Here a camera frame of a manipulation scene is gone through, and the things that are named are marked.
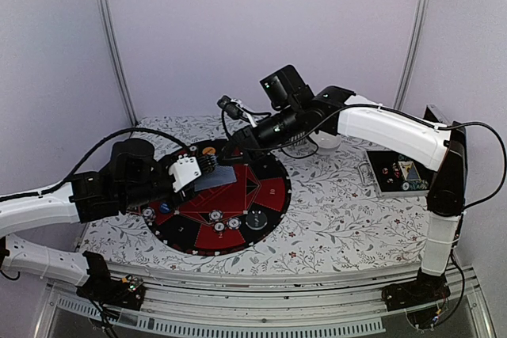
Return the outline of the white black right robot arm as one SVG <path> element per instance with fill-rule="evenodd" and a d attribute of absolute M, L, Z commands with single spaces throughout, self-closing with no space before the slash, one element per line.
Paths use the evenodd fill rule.
<path fill-rule="evenodd" d="M 373 142 L 419 162 L 434 173 L 426 196 L 429 229 L 417 277 L 382 290 L 389 309 L 447 298 L 445 278 L 464 211 L 467 183 L 467 123 L 423 120 L 330 85 L 315 94 L 293 65 L 260 81 L 274 115 L 251 120 L 227 135 L 219 163 L 256 161 L 273 150 L 306 139 L 315 131 Z"/>

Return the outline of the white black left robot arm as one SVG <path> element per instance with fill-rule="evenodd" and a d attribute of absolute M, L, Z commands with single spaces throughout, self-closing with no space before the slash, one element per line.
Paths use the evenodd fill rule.
<path fill-rule="evenodd" d="M 176 154 L 156 160 L 145 139 L 115 142 L 109 161 L 98 171 L 77 168 L 59 183 L 1 198 L 1 272 L 28 272 L 77 288 L 80 296 L 121 306 L 143 297 L 135 275 L 113 279 L 102 255 L 70 253 L 20 239 L 17 233 L 54 224 L 88 223 L 124 214 L 154 201 L 177 207 L 191 199 L 197 179 L 217 166 L 211 155 L 184 143 Z"/>

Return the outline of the blue small blind button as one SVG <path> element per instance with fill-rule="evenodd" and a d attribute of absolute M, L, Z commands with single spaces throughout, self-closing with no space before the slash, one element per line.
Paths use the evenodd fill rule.
<path fill-rule="evenodd" d="M 161 203 L 159 206 L 159 212 L 163 215 L 168 215 L 173 211 L 170 205 L 167 203 Z"/>

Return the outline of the blue playing card deck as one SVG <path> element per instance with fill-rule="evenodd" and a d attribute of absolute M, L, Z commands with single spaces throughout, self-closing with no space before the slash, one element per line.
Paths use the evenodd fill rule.
<path fill-rule="evenodd" d="M 193 182 L 196 192 L 202 192 L 210 188 L 217 188 L 224 185 L 233 184 L 236 181 L 236 175 L 232 166 L 217 166 L 212 172 L 201 175 Z"/>

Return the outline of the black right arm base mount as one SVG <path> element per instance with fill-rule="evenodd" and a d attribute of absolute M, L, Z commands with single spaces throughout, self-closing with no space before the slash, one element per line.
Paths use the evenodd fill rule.
<path fill-rule="evenodd" d="M 409 324 L 418 331 L 434 330 L 449 320 L 463 301 L 466 278 L 459 269 L 461 287 L 456 304 L 447 308 L 452 295 L 445 275 L 426 275 L 418 271 L 415 280 L 392 283 L 381 290 L 381 298 L 388 311 L 406 310 L 431 303 L 432 306 L 406 313 Z"/>

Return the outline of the orange big blind button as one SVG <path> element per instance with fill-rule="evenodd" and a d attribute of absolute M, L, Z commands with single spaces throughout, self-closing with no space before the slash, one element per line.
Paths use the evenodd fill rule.
<path fill-rule="evenodd" d="M 203 155 L 214 155 L 216 153 L 216 149 L 213 146 L 207 146 L 202 149 Z"/>

